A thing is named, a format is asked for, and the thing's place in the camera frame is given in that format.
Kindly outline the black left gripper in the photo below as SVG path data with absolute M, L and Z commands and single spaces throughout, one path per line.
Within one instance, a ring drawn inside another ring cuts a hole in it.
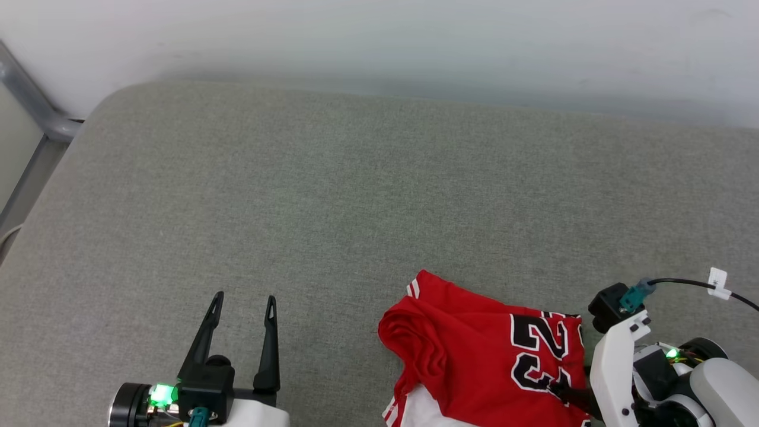
M 223 302 L 224 292 L 219 291 L 188 349 L 178 382 L 174 385 L 125 382 L 110 405 L 110 427 L 186 427 L 193 408 L 198 406 L 211 411 L 208 427 L 221 427 L 227 422 L 235 399 L 276 407 L 281 388 L 276 297 L 269 295 L 267 299 L 265 335 L 252 389 L 234 386 L 235 370 L 225 357 L 209 357 Z

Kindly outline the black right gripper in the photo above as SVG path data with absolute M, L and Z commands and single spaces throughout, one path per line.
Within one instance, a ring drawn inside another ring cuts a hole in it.
M 680 346 L 658 342 L 633 357 L 633 411 L 639 427 L 716 427 L 691 386 L 691 373 L 710 359 L 727 359 L 712 340 L 697 337 Z M 553 382 L 548 390 L 562 403 L 600 419 L 600 408 L 591 388 L 574 388 Z

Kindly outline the red white basketball jersey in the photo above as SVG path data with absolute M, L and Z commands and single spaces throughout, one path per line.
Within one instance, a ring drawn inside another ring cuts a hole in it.
M 551 385 L 586 386 L 581 317 L 506 305 L 421 270 L 383 314 L 403 370 L 387 427 L 590 427 Z

